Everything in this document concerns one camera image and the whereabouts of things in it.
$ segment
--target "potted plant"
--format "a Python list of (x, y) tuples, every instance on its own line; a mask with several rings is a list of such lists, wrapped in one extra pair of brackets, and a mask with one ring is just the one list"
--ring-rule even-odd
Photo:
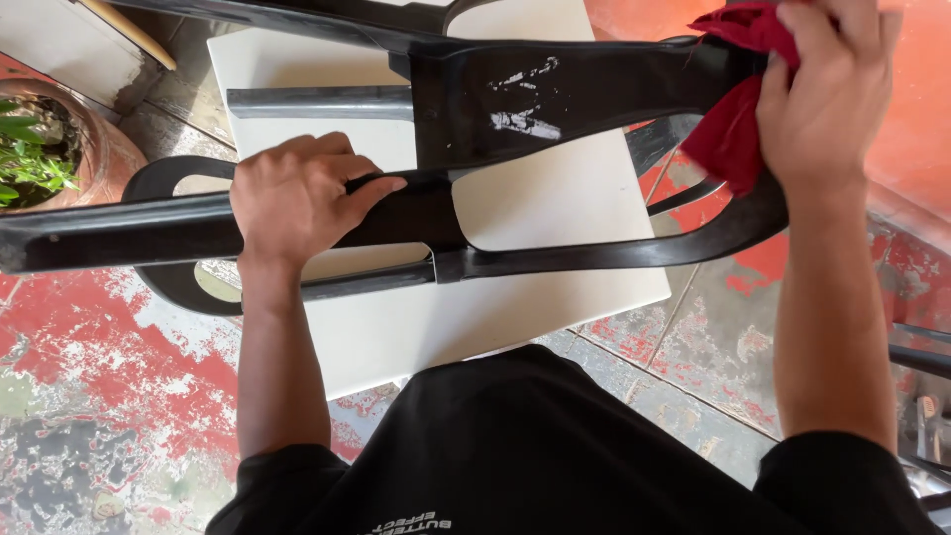
[(117, 203), (142, 153), (65, 89), (0, 80), (0, 213)]

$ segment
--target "red cloth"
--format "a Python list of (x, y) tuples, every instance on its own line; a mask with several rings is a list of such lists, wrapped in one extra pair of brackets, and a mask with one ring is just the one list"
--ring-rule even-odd
[[(694, 30), (716, 35), (744, 49), (776, 50), (796, 70), (799, 52), (789, 30), (776, 18), (776, 6), (767, 2), (732, 4), (706, 14)], [(751, 76), (727, 93), (684, 140), (681, 150), (707, 173), (726, 181), (734, 195), (749, 193), (763, 170), (756, 104), (762, 76)]]

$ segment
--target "soil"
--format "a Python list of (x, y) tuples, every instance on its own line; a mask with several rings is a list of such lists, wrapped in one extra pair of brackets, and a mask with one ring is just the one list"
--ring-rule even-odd
[[(25, 108), (32, 108), (35, 116), (40, 120), (41, 126), (54, 121), (59, 121), (63, 125), (63, 141), (55, 145), (43, 145), (43, 152), (50, 156), (59, 156), (60, 160), (64, 162), (71, 162), (73, 172), (75, 172), (83, 158), (80, 139), (82, 131), (79, 129), (79, 122), (72, 117), (69, 110), (55, 99), (47, 96), (29, 95), (14, 97), (12, 100)], [(35, 207), (63, 191), (62, 189), (49, 191), (30, 183), (16, 184), (12, 180), (8, 182), (3, 177), (2, 172), (0, 172), (0, 182), (20, 193), (20, 197), (13, 200), (7, 208)]]

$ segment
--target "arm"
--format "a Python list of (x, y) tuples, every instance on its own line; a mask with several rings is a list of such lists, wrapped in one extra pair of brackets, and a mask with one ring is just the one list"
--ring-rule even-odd
[(789, 207), (773, 370), (783, 432), (847, 431), (894, 453), (863, 160), (887, 109), (902, 18), (879, 13), (875, 0), (784, 4), (779, 16), (803, 59), (790, 88), (787, 65), (771, 58), (757, 109), (763, 154)]
[(340, 133), (292, 139), (244, 160), (235, 171), (231, 206), (244, 237), (238, 257), (243, 459), (294, 444), (330, 446), (330, 415), (301, 301), (301, 271), (379, 200), (406, 185), (400, 178), (380, 178), (345, 194), (346, 181), (378, 171), (353, 155)]

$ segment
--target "person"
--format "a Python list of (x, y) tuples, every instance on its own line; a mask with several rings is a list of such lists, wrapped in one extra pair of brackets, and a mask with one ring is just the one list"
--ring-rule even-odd
[[(864, 155), (902, 16), (875, 0), (786, 3), (802, 67), (770, 59), (757, 117), (786, 193), (790, 258), (774, 380), (787, 437), (753, 489), (544, 347), (421, 371), (348, 466), (301, 302), (301, 269), (405, 186), (339, 133), (248, 158), (231, 202), (244, 328), (237, 495), (209, 533), (934, 533), (896, 460), (883, 305), (865, 237)], [(830, 23), (838, 20), (838, 27)]]

